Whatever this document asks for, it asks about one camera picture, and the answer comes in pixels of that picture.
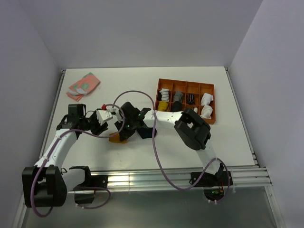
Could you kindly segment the navy blue sock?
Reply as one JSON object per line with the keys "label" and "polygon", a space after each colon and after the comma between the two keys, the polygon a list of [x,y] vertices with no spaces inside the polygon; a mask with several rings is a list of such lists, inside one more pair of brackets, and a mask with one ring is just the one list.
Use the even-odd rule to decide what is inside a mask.
{"label": "navy blue sock", "polygon": [[155,137],[157,135],[157,130],[154,130],[153,133],[152,127],[147,127],[147,128],[142,127],[142,128],[138,128],[136,131],[142,139],[150,139],[153,136]]}

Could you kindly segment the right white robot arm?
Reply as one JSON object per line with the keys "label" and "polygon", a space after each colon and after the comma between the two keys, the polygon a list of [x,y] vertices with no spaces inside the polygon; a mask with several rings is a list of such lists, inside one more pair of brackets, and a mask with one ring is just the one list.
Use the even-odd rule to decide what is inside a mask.
{"label": "right white robot arm", "polygon": [[215,158],[213,149],[208,146],[211,127],[195,111],[189,108],[178,112],[155,111],[150,108],[139,110],[130,102],[124,103],[121,109],[117,117],[124,115],[125,120],[115,122],[116,128],[120,130],[121,142],[134,133],[138,133],[142,139],[153,138],[157,135],[157,125],[174,129],[187,147],[202,151],[202,163],[206,168],[202,178],[210,185],[221,181],[224,165]]}

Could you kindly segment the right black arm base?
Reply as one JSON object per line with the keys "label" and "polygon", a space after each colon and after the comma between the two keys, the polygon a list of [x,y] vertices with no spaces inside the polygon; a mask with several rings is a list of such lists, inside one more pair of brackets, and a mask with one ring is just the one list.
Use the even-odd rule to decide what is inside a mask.
{"label": "right black arm base", "polygon": [[225,196],[224,188],[228,187],[228,184],[230,187],[233,185],[231,172],[223,171],[220,175],[204,173],[195,187],[207,188],[204,190],[205,197],[211,201],[218,201]]}

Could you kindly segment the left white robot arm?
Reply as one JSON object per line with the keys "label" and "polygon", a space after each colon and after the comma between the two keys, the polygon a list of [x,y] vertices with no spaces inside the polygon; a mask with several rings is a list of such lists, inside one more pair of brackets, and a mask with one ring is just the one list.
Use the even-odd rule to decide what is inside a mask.
{"label": "left white robot arm", "polygon": [[56,127],[54,140],[43,156],[32,166],[24,168],[22,185],[25,205],[31,207],[60,207],[71,190],[93,187],[87,166],[73,166],[65,174],[61,169],[71,147],[83,133],[99,136],[113,118],[103,107],[86,116],[86,105],[70,104],[68,113]]}

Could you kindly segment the mustard yellow striped sock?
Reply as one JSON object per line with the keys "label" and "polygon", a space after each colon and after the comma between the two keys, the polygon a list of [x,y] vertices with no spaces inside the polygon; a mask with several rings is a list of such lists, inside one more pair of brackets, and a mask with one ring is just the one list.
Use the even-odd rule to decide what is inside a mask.
{"label": "mustard yellow striped sock", "polygon": [[109,134],[108,141],[111,142],[111,143],[121,143],[121,144],[127,143],[127,140],[121,141],[120,140],[120,135],[116,134],[116,132]]}

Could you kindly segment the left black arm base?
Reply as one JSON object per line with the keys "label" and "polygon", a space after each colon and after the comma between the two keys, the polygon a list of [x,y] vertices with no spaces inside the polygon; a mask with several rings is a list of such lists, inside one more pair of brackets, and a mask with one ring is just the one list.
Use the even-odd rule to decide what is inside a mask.
{"label": "left black arm base", "polygon": [[74,201],[78,205],[92,204],[98,188],[106,189],[107,175],[93,175],[88,183],[76,185],[73,191],[93,191],[92,193],[75,193]]}

